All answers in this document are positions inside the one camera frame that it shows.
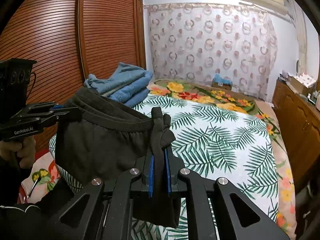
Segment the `person's left hand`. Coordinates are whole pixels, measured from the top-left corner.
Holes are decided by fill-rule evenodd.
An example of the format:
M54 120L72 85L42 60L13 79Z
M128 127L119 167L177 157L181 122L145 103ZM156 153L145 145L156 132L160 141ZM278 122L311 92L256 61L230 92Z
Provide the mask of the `person's left hand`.
M16 153L20 168L31 168L35 162L36 141L33 136L26 137L22 142L1 141L1 157L4 160L11 160Z

